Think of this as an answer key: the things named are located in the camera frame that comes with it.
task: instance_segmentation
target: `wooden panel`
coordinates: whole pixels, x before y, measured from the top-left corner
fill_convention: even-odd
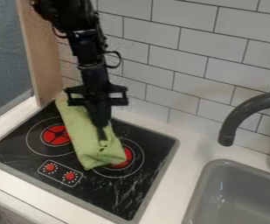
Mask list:
[[[30,6],[29,0],[17,0],[34,92],[40,106],[60,90],[59,51],[52,26]]]

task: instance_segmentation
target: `stove knob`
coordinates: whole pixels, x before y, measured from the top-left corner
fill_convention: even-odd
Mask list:
[[[74,180],[75,179],[75,174],[73,172],[68,172],[66,175],[65,175],[65,178],[67,180]]]
[[[48,164],[45,169],[48,171],[48,172],[54,172],[56,170],[56,166],[54,164]]]

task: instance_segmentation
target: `black stovetop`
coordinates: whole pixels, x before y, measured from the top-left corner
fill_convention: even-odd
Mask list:
[[[175,140],[124,122],[112,124],[128,158],[116,167],[82,169],[54,103],[0,141],[0,163],[131,221]]]

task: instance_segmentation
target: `white countertop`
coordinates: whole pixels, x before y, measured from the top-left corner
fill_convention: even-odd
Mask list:
[[[34,98],[0,117],[0,137],[38,110]],[[230,159],[270,172],[270,156],[239,146],[225,148],[217,140],[124,111],[114,116],[177,138],[180,146],[157,187],[140,224],[181,224],[200,172],[215,159]],[[110,224],[109,220],[0,170],[0,203],[37,223]]]

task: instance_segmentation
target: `tile backsplash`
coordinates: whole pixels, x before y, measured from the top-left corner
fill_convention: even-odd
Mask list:
[[[109,50],[122,54],[109,72],[129,88],[125,109],[217,137],[236,106],[270,92],[270,0],[93,3]],[[64,84],[77,85],[76,59],[65,41],[59,50]],[[270,155],[270,109],[240,125],[236,144]]]

